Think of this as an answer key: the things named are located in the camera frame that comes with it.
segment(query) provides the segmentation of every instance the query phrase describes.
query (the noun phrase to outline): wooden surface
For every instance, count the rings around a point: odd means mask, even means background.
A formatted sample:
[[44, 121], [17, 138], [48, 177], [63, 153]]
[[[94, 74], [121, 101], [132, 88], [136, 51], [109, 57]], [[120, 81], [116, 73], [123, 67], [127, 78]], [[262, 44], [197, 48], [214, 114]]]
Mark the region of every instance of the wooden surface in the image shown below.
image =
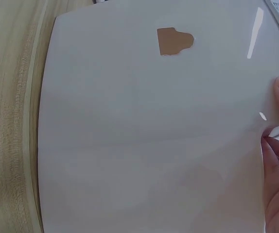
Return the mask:
[[0, 232], [42, 232], [37, 118], [56, 16], [92, 0], [0, 0]]

